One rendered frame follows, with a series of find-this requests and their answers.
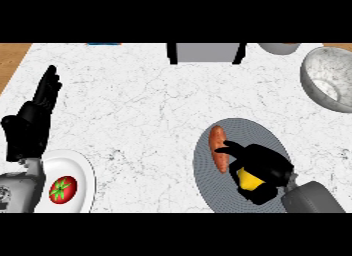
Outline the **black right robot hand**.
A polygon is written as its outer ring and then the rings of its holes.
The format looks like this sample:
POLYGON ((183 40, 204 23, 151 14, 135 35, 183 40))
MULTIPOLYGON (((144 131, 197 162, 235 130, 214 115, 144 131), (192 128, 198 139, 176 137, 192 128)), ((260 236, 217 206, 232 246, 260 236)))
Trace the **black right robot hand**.
POLYGON ((285 187, 294 171, 294 165, 272 149, 259 144, 242 147, 234 141, 225 141, 225 147, 216 150, 235 158, 229 164, 229 174, 241 196, 256 205, 265 204, 278 195, 278 188, 285 187), (239 187, 238 170, 244 169, 265 183, 247 191, 239 187))

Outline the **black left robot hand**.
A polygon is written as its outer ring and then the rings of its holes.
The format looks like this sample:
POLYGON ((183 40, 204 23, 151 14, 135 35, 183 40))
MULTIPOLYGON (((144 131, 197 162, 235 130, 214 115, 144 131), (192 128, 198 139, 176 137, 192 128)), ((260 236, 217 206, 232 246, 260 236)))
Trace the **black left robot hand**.
POLYGON ((50 65, 39 81, 33 99, 22 104, 18 113, 5 116, 0 121, 8 143, 8 162, 40 158, 43 155, 49 139, 50 115, 61 87, 56 67, 50 65))

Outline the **yellow lemon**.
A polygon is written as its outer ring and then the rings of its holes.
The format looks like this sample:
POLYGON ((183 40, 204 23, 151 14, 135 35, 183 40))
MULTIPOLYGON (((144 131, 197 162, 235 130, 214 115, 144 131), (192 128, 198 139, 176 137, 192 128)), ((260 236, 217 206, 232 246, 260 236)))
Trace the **yellow lemon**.
POLYGON ((238 170, 238 179, 239 187, 247 191, 253 191, 265 183, 265 181, 250 174, 244 169, 238 170))

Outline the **grey round placemat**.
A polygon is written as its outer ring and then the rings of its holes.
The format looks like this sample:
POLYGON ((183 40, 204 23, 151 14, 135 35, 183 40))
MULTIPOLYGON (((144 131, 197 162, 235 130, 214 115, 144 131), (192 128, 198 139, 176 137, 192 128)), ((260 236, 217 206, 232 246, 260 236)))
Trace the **grey round placemat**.
POLYGON ((284 188, 278 189, 278 195, 270 201, 263 205, 254 205, 238 193, 238 186, 231 174, 219 172, 208 146, 210 130, 216 125, 223 128, 229 141, 242 146, 259 144, 290 159, 281 141, 257 122, 242 118, 226 118, 211 124, 198 139, 192 160, 195 183, 210 209, 216 213, 284 213, 285 209, 281 203, 284 188))

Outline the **grey marbled bowl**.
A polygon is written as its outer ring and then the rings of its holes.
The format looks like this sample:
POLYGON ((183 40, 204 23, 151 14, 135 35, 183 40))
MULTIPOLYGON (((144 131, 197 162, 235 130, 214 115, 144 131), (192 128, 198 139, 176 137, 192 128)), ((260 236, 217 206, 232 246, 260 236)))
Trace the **grey marbled bowl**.
POLYGON ((319 106, 352 113, 352 51, 337 47, 313 49, 301 62, 300 83, 319 106))

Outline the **orange sausage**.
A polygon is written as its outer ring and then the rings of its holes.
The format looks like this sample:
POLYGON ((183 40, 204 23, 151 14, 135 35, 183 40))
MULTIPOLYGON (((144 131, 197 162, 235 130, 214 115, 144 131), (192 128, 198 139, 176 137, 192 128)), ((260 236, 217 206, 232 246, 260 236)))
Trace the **orange sausage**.
POLYGON ((220 126, 214 126, 208 135, 208 146, 211 151, 211 158, 216 164, 216 168, 220 173, 225 173, 229 165, 229 155, 217 153, 216 150, 225 147, 226 133, 220 126))

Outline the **white plate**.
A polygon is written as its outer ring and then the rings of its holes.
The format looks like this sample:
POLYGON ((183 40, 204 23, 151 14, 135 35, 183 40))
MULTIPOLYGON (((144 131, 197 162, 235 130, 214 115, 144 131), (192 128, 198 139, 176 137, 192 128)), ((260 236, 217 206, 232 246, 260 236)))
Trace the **white plate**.
POLYGON ((53 150, 43 154, 46 183, 36 213, 89 213, 95 200, 96 178, 92 164, 86 157, 73 150, 53 150), (49 188, 62 176, 77 180, 77 192, 65 204, 55 204, 49 199, 49 188))

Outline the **red tomato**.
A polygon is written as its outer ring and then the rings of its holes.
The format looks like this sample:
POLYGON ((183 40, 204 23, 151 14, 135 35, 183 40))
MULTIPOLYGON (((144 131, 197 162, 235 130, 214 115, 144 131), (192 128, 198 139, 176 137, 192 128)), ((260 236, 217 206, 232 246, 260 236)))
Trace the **red tomato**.
POLYGON ((77 180, 73 176, 59 177, 49 188, 49 199, 55 204, 65 204, 77 192, 77 180))

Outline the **grey appliance with black frame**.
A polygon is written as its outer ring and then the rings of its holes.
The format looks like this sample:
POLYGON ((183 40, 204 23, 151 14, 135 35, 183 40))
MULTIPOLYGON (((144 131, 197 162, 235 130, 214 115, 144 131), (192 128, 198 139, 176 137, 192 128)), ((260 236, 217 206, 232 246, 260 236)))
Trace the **grey appliance with black frame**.
POLYGON ((188 62, 228 62, 238 65, 245 57, 245 43, 167 43, 173 65, 188 62))

